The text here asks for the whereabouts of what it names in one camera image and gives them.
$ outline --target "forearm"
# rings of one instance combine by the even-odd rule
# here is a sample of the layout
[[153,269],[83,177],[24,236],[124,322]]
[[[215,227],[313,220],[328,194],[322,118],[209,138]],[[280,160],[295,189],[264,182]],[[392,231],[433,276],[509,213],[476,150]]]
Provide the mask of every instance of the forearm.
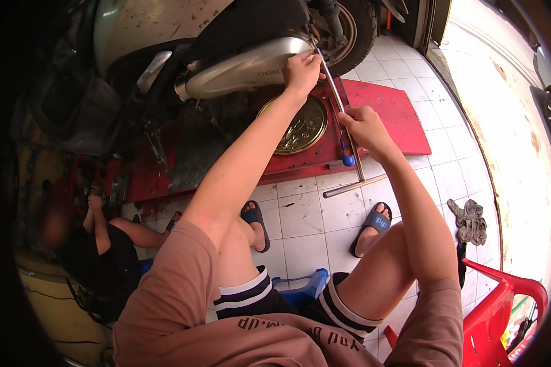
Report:
[[182,220],[196,224],[217,248],[306,97],[286,90],[206,173]]
[[108,229],[106,228],[107,223],[101,209],[96,209],[93,213],[96,247],[98,248],[98,254],[102,255],[110,248],[110,238],[108,237]]
[[94,212],[91,207],[88,207],[88,212],[86,213],[86,218],[84,218],[82,226],[86,229],[86,232],[92,233],[94,229]]
[[458,279],[451,232],[426,188],[394,145],[381,159],[400,206],[412,273],[421,291],[442,279]]

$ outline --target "silver engine cover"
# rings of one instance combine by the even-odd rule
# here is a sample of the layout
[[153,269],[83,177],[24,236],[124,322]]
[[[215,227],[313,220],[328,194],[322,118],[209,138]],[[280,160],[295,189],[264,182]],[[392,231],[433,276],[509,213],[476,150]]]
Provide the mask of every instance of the silver engine cover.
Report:
[[303,39],[277,38],[210,66],[185,83],[176,81],[174,88],[182,100],[187,100],[214,98],[249,87],[283,84],[281,70],[288,58],[310,49],[311,45]]

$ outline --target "black shorts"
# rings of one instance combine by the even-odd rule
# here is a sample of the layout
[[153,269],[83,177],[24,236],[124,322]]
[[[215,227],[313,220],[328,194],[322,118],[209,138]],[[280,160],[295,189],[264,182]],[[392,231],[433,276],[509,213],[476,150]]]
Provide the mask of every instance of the black shorts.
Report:
[[239,316],[257,316],[266,313],[293,313],[331,327],[345,329],[357,341],[363,339],[382,323],[367,320],[347,308],[339,299],[335,286],[349,275],[336,272],[322,293],[307,306],[296,309],[284,296],[272,288],[272,280],[265,266],[257,267],[259,275],[236,287],[220,288],[221,297],[214,301],[219,319]]

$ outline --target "hand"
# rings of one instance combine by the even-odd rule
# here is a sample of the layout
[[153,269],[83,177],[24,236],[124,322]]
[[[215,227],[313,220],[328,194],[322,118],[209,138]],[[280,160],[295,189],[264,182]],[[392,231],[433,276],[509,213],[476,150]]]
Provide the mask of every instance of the hand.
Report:
[[102,209],[102,198],[92,193],[88,196],[88,206],[92,208],[92,210]]
[[302,98],[308,97],[318,79],[325,78],[324,74],[320,72],[322,62],[320,55],[315,55],[314,50],[304,51],[290,57],[286,67],[282,70],[286,81],[286,90],[292,91]]
[[[355,143],[366,148],[376,161],[382,163],[388,154],[399,151],[380,116],[371,107],[350,108],[346,113],[339,112],[337,117],[349,129]],[[351,150],[348,142],[345,144],[347,149]]]

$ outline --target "white tile floor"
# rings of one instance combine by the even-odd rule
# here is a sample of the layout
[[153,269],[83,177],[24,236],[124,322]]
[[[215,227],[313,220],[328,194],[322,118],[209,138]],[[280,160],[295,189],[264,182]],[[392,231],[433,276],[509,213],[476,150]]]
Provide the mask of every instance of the white tile floor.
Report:
[[[449,198],[460,207],[469,198],[484,206],[488,240],[485,246],[468,244],[467,257],[499,268],[500,231],[487,169],[475,139],[426,60],[402,40],[383,36],[376,40],[366,60],[342,78],[406,91],[433,151],[430,156],[408,156],[408,161],[453,234],[456,232],[455,216],[447,207]],[[364,161],[364,171],[367,177],[384,172],[369,156]],[[356,180],[352,171],[258,186],[250,199],[261,207],[272,247],[264,254],[253,251],[256,265],[266,265],[272,277],[281,278],[309,275],[317,268],[327,268],[329,272],[352,271],[358,260],[348,253],[348,247],[372,206],[379,201],[387,202],[394,214],[392,223],[401,221],[400,209],[387,179],[333,198],[322,197],[324,190]],[[162,205],[155,216],[146,219],[146,225],[163,231],[169,217],[176,210],[183,211],[188,202],[178,200]],[[127,218],[132,218],[134,213],[132,205],[123,209]],[[140,256],[154,257],[155,254],[156,251],[147,251]],[[290,288],[301,286],[291,284]],[[462,290],[464,315],[494,286],[491,279],[468,269]],[[288,285],[279,284],[277,289],[286,290]],[[382,362],[390,351],[383,328],[391,325],[399,333],[415,302],[416,287],[413,285],[384,324],[366,338],[366,348]],[[213,319],[216,314],[209,310],[208,320]]]

